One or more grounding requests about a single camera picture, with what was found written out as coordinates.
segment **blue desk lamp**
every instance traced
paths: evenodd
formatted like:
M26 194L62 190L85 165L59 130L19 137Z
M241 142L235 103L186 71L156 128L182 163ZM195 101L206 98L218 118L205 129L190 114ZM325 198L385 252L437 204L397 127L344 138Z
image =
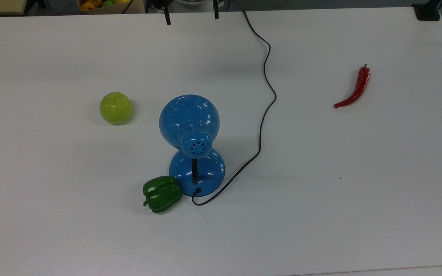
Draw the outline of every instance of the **blue desk lamp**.
M206 196L224 178L224 161L213 149L219 131L219 114L206 98L183 95L171 100L160 115L163 138L179 150L170 163L173 176L183 194Z

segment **black clamp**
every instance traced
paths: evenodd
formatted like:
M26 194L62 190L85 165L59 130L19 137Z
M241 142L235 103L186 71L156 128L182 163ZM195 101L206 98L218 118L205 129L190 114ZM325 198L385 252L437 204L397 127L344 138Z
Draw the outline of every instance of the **black clamp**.
M412 4L412 7L414 7L416 11L417 19L420 21L439 21L441 16L439 15L437 5L439 5L440 2L442 5L442 0L429 0L425 4Z
M224 5L224 0L213 0L214 19L219 19L219 7Z
M158 12L163 11L165 14L165 19L167 20L167 25L171 25L170 12L168 12L168 5L172 3L173 0L146 0L146 13L149 9L158 9Z

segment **red chili pepper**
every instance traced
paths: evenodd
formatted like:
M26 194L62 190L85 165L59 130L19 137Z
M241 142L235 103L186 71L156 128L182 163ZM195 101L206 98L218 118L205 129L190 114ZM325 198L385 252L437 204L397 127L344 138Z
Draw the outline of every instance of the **red chili pepper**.
M333 105L334 108L340 108L345 107L346 105L350 105L357 101L359 97L363 94L364 90L366 89L366 86L368 85L369 76L371 74L371 70L366 67L367 64L365 64L358 73L358 80L356 82L356 88L354 89L354 92L349 96L349 98L343 100L340 103L336 103Z

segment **green bell pepper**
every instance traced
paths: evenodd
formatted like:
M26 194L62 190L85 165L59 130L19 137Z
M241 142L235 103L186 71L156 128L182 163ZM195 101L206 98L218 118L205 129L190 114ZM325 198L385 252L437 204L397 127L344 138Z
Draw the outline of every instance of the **green bell pepper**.
M146 196L146 201L142 204L153 213L161 213L168 210L182 198L182 192L173 176L160 176L149 180L142 187L142 193Z

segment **lamp base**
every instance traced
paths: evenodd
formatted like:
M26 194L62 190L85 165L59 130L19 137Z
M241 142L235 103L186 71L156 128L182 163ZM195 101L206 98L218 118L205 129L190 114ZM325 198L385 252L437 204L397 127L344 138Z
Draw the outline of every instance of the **lamp base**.
M224 161L219 153L212 149L211 152L201 159L198 159L199 181L197 185L192 183L192 159L179 151L173 156L170 163L170 175L173 176L186 196L192 196L195 189L200 192L195 195L206 196L214 192L224 179Z

